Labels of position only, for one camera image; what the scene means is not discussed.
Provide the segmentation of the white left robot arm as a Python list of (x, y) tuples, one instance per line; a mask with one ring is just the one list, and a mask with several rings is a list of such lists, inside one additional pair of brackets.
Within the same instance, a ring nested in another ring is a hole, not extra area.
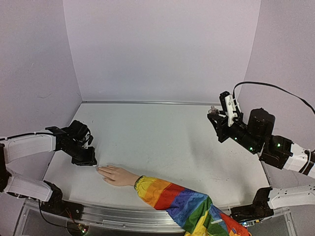
[(46, 127), (41, 131), (2, 137), (0, 139), (0, 191), (10, 196), (37, 201), (39, 210), (79, 220), (84, 206), (63, 198), (55, 184), (30, 178), (13, 171), (9, 165), (45, 153), (62, 151), (76, 166), (96, 166), (94, 137), (87, 125), (74, 120), (69, 126)]

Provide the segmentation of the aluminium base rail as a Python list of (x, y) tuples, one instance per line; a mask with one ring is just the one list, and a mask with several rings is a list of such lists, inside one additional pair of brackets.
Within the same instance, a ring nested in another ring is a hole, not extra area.
[(166, 211), (152, 209), (120, 209), (113, 207), (82, 205), (67, 202), (71, 216), (39, 209), (38, 201), (26, 199), (20, 216), (20, 224), (31, 215), (31, 211), (43, 213), (56, 220), (65, 220), (87, 226), (98, 226), (111, 230), (145, 232), (145, 233), (179, 233), (182, 229), (173, 221)]

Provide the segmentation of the rainbow coloured sleeve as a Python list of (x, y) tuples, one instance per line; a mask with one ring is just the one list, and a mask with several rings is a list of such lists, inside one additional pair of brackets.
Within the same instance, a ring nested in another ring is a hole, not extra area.
[(167, 211), (187, 236), (251, 235), (247, 228), (218, 209), (207, 194), (147, 176), (141, 176), (134, 188), (145, 203)]

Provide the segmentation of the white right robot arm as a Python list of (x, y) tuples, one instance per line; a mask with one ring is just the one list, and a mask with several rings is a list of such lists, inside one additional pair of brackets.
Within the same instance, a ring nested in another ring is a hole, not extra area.
[(219, 142), (234, 140), (257, 155), (268, 178), (268, 187), (257, 190), (249, 205), (233, 207), (231, 217), (244, 225), (274, 215), (278, 208), (314, 205), (315, 153), (283, 136), (274, 135), (275, 117), (254, 109), (248, 123), (242, 116), (211, 107), (207, 118)]

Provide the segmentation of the glitter nail polish bottle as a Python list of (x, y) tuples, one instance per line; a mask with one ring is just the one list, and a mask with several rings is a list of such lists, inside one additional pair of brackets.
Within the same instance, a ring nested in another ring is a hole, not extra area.
[(210, 115), (220, 115), (220, 111), (215, 106), (211, 106), (210, 110), (208, 111), (208, 114), (210, 114)]

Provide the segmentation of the mannequin hand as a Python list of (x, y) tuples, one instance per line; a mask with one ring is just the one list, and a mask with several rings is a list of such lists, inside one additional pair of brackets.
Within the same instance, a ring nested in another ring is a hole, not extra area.
[(110, 185), (123, 187), (134, 186), (140, 176), (123, 168), (111, 165), (97, 167), (97, 172), (103, 176), (103, 180)]

